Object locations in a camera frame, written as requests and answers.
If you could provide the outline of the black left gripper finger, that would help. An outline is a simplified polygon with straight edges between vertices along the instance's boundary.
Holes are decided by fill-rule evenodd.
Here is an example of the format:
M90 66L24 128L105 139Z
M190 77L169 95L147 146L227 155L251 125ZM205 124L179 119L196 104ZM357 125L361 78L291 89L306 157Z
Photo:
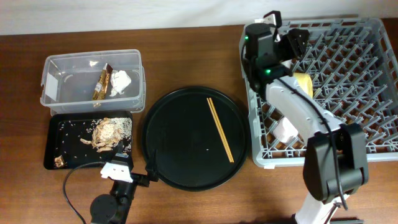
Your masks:
M145 177L145 184L149 184L150 182L157 182L159 180L159 175L157 171L157 151L153 150L152 154L148 157L147 164L145 170L147 171L147 175Z
M116 146L116 153L113 156L113 162L115 164L126 165L127 164L127 154L123 153L124 145L123 142L120 141Z

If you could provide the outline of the food scraps pile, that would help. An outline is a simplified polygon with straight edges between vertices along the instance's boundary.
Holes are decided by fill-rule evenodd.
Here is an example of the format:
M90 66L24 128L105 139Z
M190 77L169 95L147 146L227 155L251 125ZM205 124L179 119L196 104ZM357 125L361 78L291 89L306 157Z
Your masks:
M131 153L132 119L100 118L62 121L55 138L53 167L67 169L111 159L122 141L124 154Z

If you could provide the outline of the yellow bowl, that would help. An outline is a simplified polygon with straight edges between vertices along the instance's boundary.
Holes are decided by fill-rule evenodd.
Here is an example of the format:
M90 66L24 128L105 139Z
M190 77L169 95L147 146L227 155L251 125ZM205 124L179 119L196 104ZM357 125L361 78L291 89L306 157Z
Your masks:
M313 84L312 79L307 73L294 73L293 76L297 79L301 89L310 97L313 98Z

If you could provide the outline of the gold snack wrapper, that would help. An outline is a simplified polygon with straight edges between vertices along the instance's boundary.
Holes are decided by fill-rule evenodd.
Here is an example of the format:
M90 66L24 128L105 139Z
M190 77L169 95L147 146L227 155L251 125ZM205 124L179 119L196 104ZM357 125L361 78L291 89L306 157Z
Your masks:
M103 100L105 98L112 71L112 66L106 63L95 86L92 100Z

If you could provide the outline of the white tissue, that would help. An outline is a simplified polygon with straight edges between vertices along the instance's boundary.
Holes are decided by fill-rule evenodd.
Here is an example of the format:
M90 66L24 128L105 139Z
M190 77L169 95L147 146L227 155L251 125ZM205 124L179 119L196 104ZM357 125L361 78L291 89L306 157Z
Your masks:
M124 70L113 70L110 81L111 81L110 97L114 97L117 94L119 95L124 94L124 90L131 83L131 78Z

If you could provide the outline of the pink cup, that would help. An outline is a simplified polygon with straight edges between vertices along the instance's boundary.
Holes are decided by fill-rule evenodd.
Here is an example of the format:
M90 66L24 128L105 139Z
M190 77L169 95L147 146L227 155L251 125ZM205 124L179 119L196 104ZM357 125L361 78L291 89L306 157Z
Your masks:
M274 137L282 143L288 143L299 135L298 130L286 117L278 120L277 125L272 133Z

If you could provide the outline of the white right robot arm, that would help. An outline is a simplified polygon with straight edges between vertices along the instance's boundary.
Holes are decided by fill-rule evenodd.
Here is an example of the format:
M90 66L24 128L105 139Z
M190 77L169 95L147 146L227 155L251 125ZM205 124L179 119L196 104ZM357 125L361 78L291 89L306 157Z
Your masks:
M330 223L347 198L369 180L366 137L357 123L345 124L299 86L284 61L305 53L309 32L292 29L277 40L277 24L244 28L241 64L253 92L297 129L307 150L303 179L308 195L295 223Z

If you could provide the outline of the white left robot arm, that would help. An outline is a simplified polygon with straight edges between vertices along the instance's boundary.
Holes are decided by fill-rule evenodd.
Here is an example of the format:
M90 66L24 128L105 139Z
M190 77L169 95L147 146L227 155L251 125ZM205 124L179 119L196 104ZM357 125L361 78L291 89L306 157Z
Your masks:
M138 187L148 187L159 180L157 151L154 151L146 164L146 174L133 173L132 156L115 152L105 161L100 174L113 181L108 194L97 196L90 206L92 223L126 223L134 194Z

